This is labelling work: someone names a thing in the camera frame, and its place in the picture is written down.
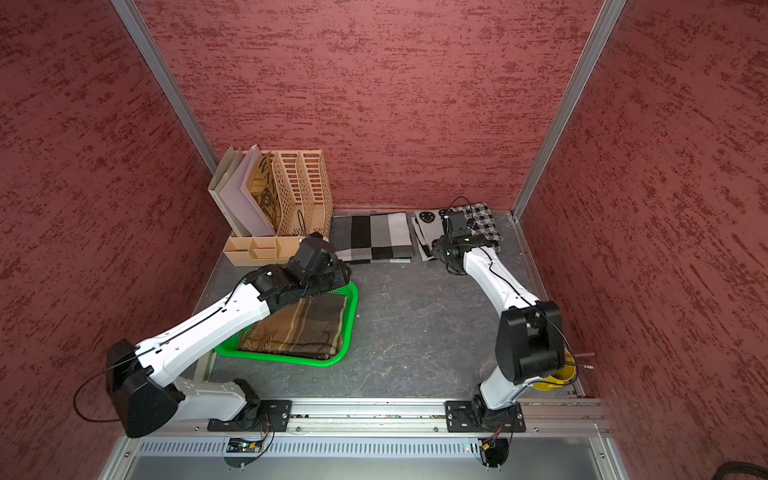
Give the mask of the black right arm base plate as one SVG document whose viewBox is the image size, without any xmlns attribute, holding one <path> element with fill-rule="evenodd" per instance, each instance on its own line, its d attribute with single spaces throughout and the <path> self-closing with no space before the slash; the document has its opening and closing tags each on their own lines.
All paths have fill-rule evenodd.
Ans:
<svg viewBox="0 0 768 480">
<path fill-rule="evenodd" d="M 524 433 L 526 425 L 521 406 L 513 403 L 500 410 L 489 410 L 473 401 L 444 403 L 447 430 L 451 433 Z"/>
</svg>

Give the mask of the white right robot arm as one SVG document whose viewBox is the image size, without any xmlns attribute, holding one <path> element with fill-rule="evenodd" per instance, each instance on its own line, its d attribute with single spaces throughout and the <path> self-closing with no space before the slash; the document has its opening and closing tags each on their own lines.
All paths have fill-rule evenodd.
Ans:
<svg viewBox="0 0 768 480">
<path fill-rule="evenodd" d="M 445 234 L 435 242 L 433 256 L 448 272 L 471 277 L 499 315 L 497 366 L 478 388 L 480 412 L 506 411 L 536 385 L 562 388 L 574 383 L 578 367 L 569 361 L 572 348 L 560 308 L 523 287 L 485 237 Z"/>
</svg>

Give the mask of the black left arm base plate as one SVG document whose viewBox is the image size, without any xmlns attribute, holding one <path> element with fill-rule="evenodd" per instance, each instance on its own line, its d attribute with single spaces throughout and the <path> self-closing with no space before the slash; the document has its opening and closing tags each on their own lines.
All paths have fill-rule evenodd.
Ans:
<svg viewBox="0 0 768 480">
<path fill-rule="evenodd" d="M 287 429 L 293 402 L 290 400 L 261 400 L 249 402 L 232 420 L 210 419 L 209 432 L 277 432 Z"/>
</svg>

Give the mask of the black white checkered knit scarf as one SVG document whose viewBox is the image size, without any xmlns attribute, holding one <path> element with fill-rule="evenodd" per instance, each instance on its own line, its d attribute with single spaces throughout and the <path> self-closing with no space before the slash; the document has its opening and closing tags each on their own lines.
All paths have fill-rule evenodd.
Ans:
<svg viewBox="0 0 768 480">
<path fill-rule="evenodd" d="M 464 206 L 453 206 L 440 210 L 417 211 L 411 217 L 411 223 L 416 234 L 419 252 L 423 261 L 434 260 L 432 249 L 434 243 L 444 234 L 442 218 L 450 212 L 462 212 L 467 220 L 467 226 L 473 235 L 484 236 L 500 252 L 502 236 L 499 233 L 489 206 L 475 203 Z"/>
</svg>

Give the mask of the brown plaid fringed scarf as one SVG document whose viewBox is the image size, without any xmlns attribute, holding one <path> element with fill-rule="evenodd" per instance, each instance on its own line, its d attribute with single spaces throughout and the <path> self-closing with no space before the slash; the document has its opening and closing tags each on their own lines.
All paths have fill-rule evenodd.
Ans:
<svg viewBox="0 0 768 480">
<path fill-rule="evenodd" d="M 252 325 L 238 341 L 238 350 L 329 360 L 343 346 L 347 298 L 324 294 L 302 298 Z"/>
</svg>

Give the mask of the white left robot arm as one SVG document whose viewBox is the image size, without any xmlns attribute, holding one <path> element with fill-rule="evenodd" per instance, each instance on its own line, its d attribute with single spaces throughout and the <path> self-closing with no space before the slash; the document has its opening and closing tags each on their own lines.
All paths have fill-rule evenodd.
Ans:
<svg viewBox="0 0 768 480">
<path fill-rule="evenodd" d="M 141 438 L 187 420 L 257 427 L 261 400 L 247 381 L 190 381 L 182 373 L 241 330 L 303 298 L 342 288 L 350 278 L 350 267 L 340 260 L 315 269 L 294 261 L 270 264 L 245 274 L 222 299 L 166 332 L 137 345 L 113 344 L 99 375 L 126 436 Z"/>
</svg>

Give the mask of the grey black striped scarf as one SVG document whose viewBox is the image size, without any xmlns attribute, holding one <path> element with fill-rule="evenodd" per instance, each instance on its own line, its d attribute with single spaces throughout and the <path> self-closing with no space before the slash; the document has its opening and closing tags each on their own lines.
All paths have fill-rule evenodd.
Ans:
<svg viewBox="0 0 768 480">
<path fill-rule="evenodd" d="M 414 257 L 405 212 L 336 216 L 330 243 L 349 264 L 409 263 Z"/>
</svg>

